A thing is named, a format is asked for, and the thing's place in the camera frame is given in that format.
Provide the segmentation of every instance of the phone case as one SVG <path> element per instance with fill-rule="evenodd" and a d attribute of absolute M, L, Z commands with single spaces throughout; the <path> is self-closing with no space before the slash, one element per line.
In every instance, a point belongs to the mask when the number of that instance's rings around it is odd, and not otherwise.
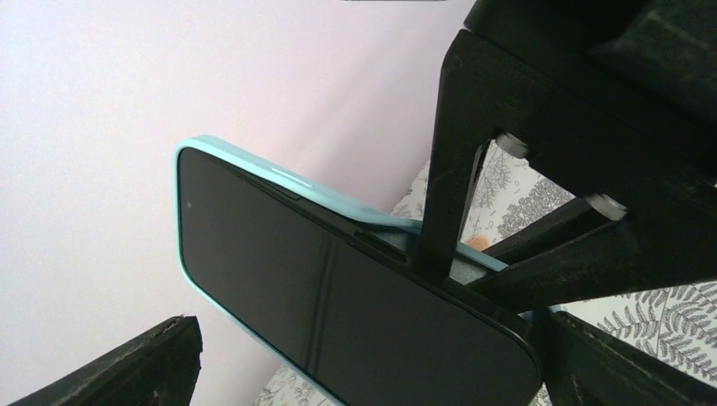
<path fill-rule="evenodd" d="M 195 148 L 216 156 L 225 162 L 231 163 L 235 167 L 240 167 L 253 175 L 288 189 L 305 199 L 313 201 L 317 205 L 323 206 L 356 222 L 367 223 L 379 228 L 381 226 L 400 228 L 417 235 L 421 233 L 422 222 L 420 220 L 389 216 L 388 214 L 366 206 L 326 186 L 317 184 L 311 179 L 288 171 L 283 167 L 212 135 L 200 135 L 189 138 L 183 140 L 177 146 L 174 154 L 175 192 L 177 192 L 177 159 L 179 152 L 184 148 Z M 498 272 L 507 267 L 503 262 L 460 242 L 457 245 L 456 251 L 483 266 L 487 266 L 493 271 Z"/>
<path fill-rule="evenodd" d="M 271 182 L 273 184 L 277 184 L 284 189 L 288 189 L 289 191 L 302 196 L 306 200 L 312 201 L 319 206 L 323 206 L 326 209 L 333 211 L 343 217 L 354 220 L 356 222 L 366 223 L 366 225 L 368 226 L 367 229 L 369 229 L 370 232 L 397 248 L 403 249 L 403 246 L 406 244 L 406 242 L 404 241 L 404 239 L 396 238 L 396 228 L 400 228 L 401 230 L 407 231 L 413 235 L 418 236 L 420 235 L 421 221 L 400 217 L 391 217 L 385 213 L 377 211 L 376 209 L 363 205 L 356 200 L 348 198 L 347 196 L 342 195 L 334 190 L 317 184 L 316 182 L 301 177 L 300 175 L 297 175 L 295 173 L 291 173 L 290 171 L 279 167 L 271 162 L 268 162 L 265 159 L 255 156 L 247 151 L 244 151 L 241 148 L 236 147 L 235 145 L 231 145 L 226 141 L 220 140 L 210 135 L 201 135 L 198 137 L 184 140 L 177 146 L 175 150 L 175 155 L 173 159 L 175 190 L 174 205 L 176 219 L 175 227 L 177 235 L 178 259 L 185 280 L 192 287 L 194 287 L 194 289 L 199 292 L 206 300 L 208 300 L 209 303 L 213 304 L 214 307 L 219 309 L 219 311 L 224 314 L 224 316 L 232 320 L 244 332 L 249 334 L 255 341 L 259 342 L 263 347 L 270 350 L 273 354 L 276 354 L 282 360 L 282 362 L 287 365 L 291 365 L 293 367 L 293 370 L 296 371 L 298 375 L 301 376 L 303 379 L 309 382 L 313 382 L 322 395 L 324 395 L 334 404 L 345 404 L 343 401 L 334 396 L 327 388 L 323 387 L 319 382 L 314 381 L 311 376 L 305 374 L 302 371 L 302 368 L 295 365 L 293 361 L 291 361 L 288 357 L 284 356 L 281 351 L 278 351 L 276 348 L 273 348 L 267 341 L 264 340 L 262 336 L 255 332 L 252 328 L 238 320 L 230 311 L 225 309 L 222 304 L 218 303 L 202 288 L 197 286 L 190 277 L 190 275 L 184 269 L 180 252 L 180 202 L 178 199 L 179 189 L 177 171 L 179 153 L 184 148 L 194 148 L 196 150 L 213 155 L 236 167 L 240 167 L 243 170 L 252 173 L 259 178 L 267 180 L 268 182 Z M 487 256 L 486 254 L 483 254 L 477 250 L 474 250 L 473 248 L 468 247 L 465 244 L 459 243 L 457 251 L 462 256 L 468 257 L 471 260 L 475 260 L 479 264 L 486 266 L 493 271 L 499 271 L 500 269 L 507 266 L 506 264 L 495 260 L 494 258 Z M 458 260 L 458 263 L 465 262 L 465 260 Z"/>

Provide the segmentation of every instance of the phone screen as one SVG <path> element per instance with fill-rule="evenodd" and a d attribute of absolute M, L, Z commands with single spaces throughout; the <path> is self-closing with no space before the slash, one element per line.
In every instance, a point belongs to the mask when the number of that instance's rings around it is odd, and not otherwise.
<path fill-rule="evenodd" d="M 190 278 L 344 403 L 527 404 L 538 390 L 520 339 L 357 249 L 350 222 L 198 150 L 178 176 Z"/>

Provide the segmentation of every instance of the metal screw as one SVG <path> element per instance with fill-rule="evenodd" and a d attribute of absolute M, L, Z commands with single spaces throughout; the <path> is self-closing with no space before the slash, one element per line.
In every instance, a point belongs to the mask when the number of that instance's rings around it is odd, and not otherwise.
<path fill-rule="evenodd" d="M 517 159 L 523 159 L 528 156 L 528 144 L 520 141 L 515 135 L 503 133 L 495 138 L 495 143 L 508 155 Z"/>
<path fill-rule="evenodd" d="M 627 214 L 627 208 L 608 195 L 591 195 L 586 200 L 598 213 L 613 222 L 622 219 Z"/>

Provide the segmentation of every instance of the smartphone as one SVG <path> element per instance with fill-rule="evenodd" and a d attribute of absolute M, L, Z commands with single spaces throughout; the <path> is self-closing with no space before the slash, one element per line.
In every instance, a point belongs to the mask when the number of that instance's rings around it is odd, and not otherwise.
<path fill-rule="evenodd" d="M 332 401 L 519 405 L 538 391 L 518 315 L 427 283 L 365 225 L 219 156 L 185 146 L 176 165 L 186 278 Z"/>
<path fill-rule="evenodd" d="M 392 244 L 398 244 L 402 248 L 410 249 L 418 242 L 422 223 L 420 220 L 392 217 L 377 211 L 373 207 L 364 205 L 311 179 L 293 173 L 225 140 L 211 135 L 200 135 L 183 140 L 177 147 L 175 161 L 177 161 L 178 153 L 184 148 L 193 148 L 216 156 L 247 173 L 290 190 L 303 199 L 313 201 L 355 222 L 361 222 L 367 227 L 371 227 L 381 237 L 389 237 Z M 456 252 L 457 263 L 454 264 L 452 275 L 458 280 L 468 280 L 476 277 L 475 264 L 479 264 L 480 268 L 493 272 L 498 272 L 507 267 L 507 264 L 474 250 L 463 243 L 458 243 Z"/>

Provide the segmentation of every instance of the white wall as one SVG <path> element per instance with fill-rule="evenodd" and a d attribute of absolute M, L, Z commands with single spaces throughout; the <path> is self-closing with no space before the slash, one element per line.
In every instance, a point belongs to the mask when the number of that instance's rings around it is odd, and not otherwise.
<path fill-rule="evenodd" d="M 195 403 L 251 404 L 277 362 L 180 275 L 173 147 L 218 135 L 388 210 L 470 5 L 0 0 L 0 403 L 185 313 Z"/>

